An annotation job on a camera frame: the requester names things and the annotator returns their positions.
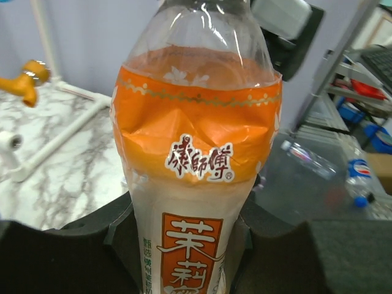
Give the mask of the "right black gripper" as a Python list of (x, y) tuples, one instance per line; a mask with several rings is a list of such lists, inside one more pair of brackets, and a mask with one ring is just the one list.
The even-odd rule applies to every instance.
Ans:
[(323, 20), (325, 11), (311, 6), (312, 13), (303, 30), (294, 40), (287, 40), (262, 28), (273, 67), (284, 81), (292, 79), (304, 62)]

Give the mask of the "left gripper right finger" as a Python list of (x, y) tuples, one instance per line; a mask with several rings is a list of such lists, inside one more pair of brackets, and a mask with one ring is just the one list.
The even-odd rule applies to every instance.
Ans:
[(233, 293), (390, 293), (391, 222), (290, 225), (248, 196), (232, 232)]

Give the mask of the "orange label drink bottle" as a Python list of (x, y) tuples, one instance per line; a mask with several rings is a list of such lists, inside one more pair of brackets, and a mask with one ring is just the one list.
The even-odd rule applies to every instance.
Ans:
[(143, 293), (218, 293), (231, 230), (279, 131), (282, 77), (248, 1), (164, 1), (110, 116)]

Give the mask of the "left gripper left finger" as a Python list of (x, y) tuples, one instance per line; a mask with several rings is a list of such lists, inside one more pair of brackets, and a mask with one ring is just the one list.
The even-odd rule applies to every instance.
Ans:
[(137, 293), (128, 192), (63, 228), (1, 221), (1, 293)]

